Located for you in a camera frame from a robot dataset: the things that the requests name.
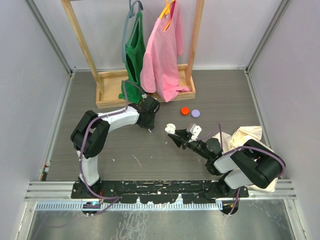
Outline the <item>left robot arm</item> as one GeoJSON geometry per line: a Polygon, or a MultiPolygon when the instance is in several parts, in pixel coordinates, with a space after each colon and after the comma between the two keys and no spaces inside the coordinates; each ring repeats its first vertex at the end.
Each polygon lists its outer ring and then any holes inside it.
{"type": "Polygon", "coordinates": [[[82,192],[88,198],[95,198],[100,193],[98,155],[104,148],[108,133],[129,125],[151,131],[159,108],[160,102],[147,96],[139,103],[130,103],[119,110],[107,113],[88,110],[84,113],[70,140],[81,162],[79,179],[84,184],[82,192]]]}

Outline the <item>green tank top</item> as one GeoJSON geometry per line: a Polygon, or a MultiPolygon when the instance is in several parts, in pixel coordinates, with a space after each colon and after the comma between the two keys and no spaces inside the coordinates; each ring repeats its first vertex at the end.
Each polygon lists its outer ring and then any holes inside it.
{"type": "Polygon", "coordinates": [[[128,79],[125,85],[121,85],[120,99],[125,98],[124,89],[126,89],[128,101],[138,104],[143,99],[145,93],[141,87],[140,74],[143,68],[143,57],[146,52],[143,36],[143,14],[136,14],[134,26],[129,39],[126,39],[126,63],[128,79]]]}

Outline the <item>cream cloth bag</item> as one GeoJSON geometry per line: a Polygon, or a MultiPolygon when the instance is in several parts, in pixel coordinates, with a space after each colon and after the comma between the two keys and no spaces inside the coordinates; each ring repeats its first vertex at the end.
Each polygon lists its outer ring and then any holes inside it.
{"type": "MultiPolygon", "coordinates": [[[[262,127],[261,126],[240,126],[232,135],[225,133],[222,131],[222,149],[223,152],[228,152],[230,150],[235,149],[236,147],[240,147],[244,145],[248,140],[255,140],[268,150],[271,150],[272,153],[274,151],[268,147],[265,143],[262,142],[262,127]]],[[[218,132],[216,135],[212,136],[212,138],[220,140],[220,133],[218,132]]],[[[275,178],[267,188],[260,188],[256,185],[247,185],[252,190],[273,193],[276,190],[278,178],[275,178]]]]}

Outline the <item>grey blue hanger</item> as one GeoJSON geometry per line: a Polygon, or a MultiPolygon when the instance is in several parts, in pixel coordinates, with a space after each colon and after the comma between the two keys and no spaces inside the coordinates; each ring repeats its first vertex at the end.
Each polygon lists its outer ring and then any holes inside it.
{"type": "Polygon", "coordinates": [[[126,40],[127,40],[127,31],[128,31],[128,24],[130,18],[133,18],[135,16],[134,6],[135,4],[138,4],[138,12],[140,13],[144,8],[143,4],[140,0],[135,0],[133,3],[131,0],[129,0],[129,11],[127,13],[124,29],[123,29],[123,35],[122,35],[122,44],[121,44],[121,53],[122,53],[122,62],[126,63],[126,40]]]}

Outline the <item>white earbud case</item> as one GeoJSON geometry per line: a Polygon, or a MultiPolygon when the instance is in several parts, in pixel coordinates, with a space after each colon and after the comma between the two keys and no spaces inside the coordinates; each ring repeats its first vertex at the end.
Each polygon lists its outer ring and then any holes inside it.
{"type": "Polygon", "coordinates": [[[168,135],[174,135],[176,133],[176,126],[173,123],[168,123],[165,127],[165,132],[168,135]]]}

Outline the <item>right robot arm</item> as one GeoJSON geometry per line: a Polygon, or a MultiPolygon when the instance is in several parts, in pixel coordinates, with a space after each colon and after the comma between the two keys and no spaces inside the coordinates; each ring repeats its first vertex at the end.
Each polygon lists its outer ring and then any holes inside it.
{"type": "Polygon", "coordinates": [[[244,186],[266,189],[285,172],[285,162],[254,139],[224,153],[217,138],[205,142],[198,139],[201,131],[201,127],[196,124],[181,130],[173,124],[165,127],[165,132],[178,148],[188,148],[197,153],[206,159],[205,167],[210,174],[222,175],[219,191],[225,197],[231,197],[238,188],[244,186]]]}

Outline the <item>yellow hanger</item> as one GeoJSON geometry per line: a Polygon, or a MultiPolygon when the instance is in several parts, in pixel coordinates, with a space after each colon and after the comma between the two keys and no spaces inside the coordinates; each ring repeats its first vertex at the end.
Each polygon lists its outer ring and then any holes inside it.
{"type": "Polygon", "coordinates": [[[165,1],[165,7],[164,9],[162,10],[160,16],[159,16],[159,19],[161,20],[163,17],[167,17],[167,16],[170,16],[170,20],[167,22],[167,24],[165,25],[165,27],[163,28],[164,31],[166,31],[168,29],[168,27],[170,26],[171,24],[171,21],[172,21],[172,17],[171,17],[171,9],[172,9],[172,4],[175,3],[176,0],[171,0],[171,1],[168,1],[166,0],[165,1]]]}

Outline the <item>pink shirt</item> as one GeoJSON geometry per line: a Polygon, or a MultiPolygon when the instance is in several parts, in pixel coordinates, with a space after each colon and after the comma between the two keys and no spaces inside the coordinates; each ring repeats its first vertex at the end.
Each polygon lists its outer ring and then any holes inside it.
{"type": "Polygon", "coordinates": [[[190,89],[180,85],[177,58],[184,53],[183,22],[178,0],[170,13],[159,17],[153,27],[143,56],[140,84],[147,93],[157,93],[164,102],[174,100],[190,89]]]}

